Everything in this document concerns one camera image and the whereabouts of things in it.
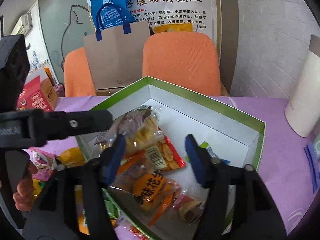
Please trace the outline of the left human hand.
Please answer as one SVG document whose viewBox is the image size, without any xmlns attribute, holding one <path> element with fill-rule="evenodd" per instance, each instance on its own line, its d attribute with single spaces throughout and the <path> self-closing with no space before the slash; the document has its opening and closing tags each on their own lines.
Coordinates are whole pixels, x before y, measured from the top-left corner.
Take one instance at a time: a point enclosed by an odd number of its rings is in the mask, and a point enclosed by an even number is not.
<svg viewBox="0 0 320 240">
<path fill-rule="evenodd" d="M 33 174 L 37 173 L 37 167 L 29 161 L 26 175 L 19 181 L 17 191 L 13 194 L 15 206 L 20 211 L 30 211 L 33 205 Z"/>
</svg>

